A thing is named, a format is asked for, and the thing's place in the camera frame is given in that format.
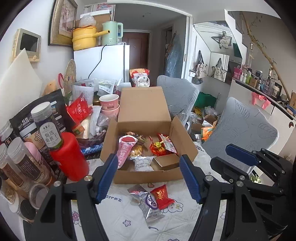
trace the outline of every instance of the pink paper cup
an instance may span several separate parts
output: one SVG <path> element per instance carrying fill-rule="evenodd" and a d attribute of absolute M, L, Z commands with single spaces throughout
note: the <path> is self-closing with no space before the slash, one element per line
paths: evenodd
<path fill-rule="evenodd" d="M 119 113 L 119 105 L 114 110 L 101 110 L 101 113 L 108 117 L 117 117 Z"/>
<path fill-rule="evenodd" d="M 99 98 L 102 106 L 102 110 L 115 110 L 118 108 L 118 98 L 119 95 L 116 94 L 108 94 L 103 95 Z"/>

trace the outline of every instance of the brown wooden door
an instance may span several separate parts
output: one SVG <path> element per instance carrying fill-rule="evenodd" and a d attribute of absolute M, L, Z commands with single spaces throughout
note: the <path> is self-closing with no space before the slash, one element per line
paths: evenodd
<path fill-rule="evenodd" d="M 130 45 L 130 69 L 147 69 L 149 33 L 124 32 L 122 42 Z"/>

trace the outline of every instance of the wooden branch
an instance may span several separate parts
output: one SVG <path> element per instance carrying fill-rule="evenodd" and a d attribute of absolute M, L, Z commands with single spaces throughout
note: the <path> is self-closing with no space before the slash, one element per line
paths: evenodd
<path fill-rule="evenodd" d="M 243 19 L 244 19 L 244 22 L 246 24 L 246 27 L 247 27 L 247 32 L 248 32 L 248 35 L 249 37 L 251 38 L 251 41 L 256 44 L 256 46 L 261 50 L 262 54 L 264 55 L 264 57 L 268 60 L 268 62 L 271 64 L 271 66 L 273 67 L 274 71 L 276 72 L 277 76 L 278 76 L 278 79 L 279 81 L 281 82 L 285 92 L 286 92 L 286 95 L 288 97 L 288 100 L 290 101 L 290 95 L 287 91 L 287 88 L 285 86 L 285 84 L 283 83 L 283 79 L 281 78 L 280 74 L 279 74 L 279 71 L 278 69 L 276 68 L 276 65 L 274 64 L 274 62 L 272 61 L 272 59 L 267 55 L 267 53 L 265 52 L 265 50 L 261 47 L 261 45 L 258 43 L 258 41 L 255 39 L 254 35 L 252 35 L 252 32 L 250 30 L 250 26 L 244 16 L 244 13 L 243 12 L 240 12 L 240 14 L 242 15 Z"/>

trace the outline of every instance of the pink ribbon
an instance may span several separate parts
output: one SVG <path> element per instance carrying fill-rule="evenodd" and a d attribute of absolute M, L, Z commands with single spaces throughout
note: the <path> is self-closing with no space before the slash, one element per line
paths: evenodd
<path fill-rule="evenodd" d="M 255 104 L 255 98 L 258 98 L 259 100 L 265 100 L 265 102 L 262 104 L 262 109 L 266 109 L 270 105 L 270 101 L 263 95 L 258 95 L 255 92 L 252 92 L 252 104 Z"/>

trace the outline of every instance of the green kettle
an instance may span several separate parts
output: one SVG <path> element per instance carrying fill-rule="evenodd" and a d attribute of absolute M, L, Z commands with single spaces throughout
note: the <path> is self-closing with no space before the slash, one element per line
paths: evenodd
<path fill-rule="evenodd" d="M 103 31 L 104 30 L 110 31 L 110 33 L 102 36 L 102 46 L 117 45 L 118 39 L 121 39 L 123 37 L 123 23 L 108 21 L 108 22 L 102 23 L 102 26 L 103 26 Z"/>

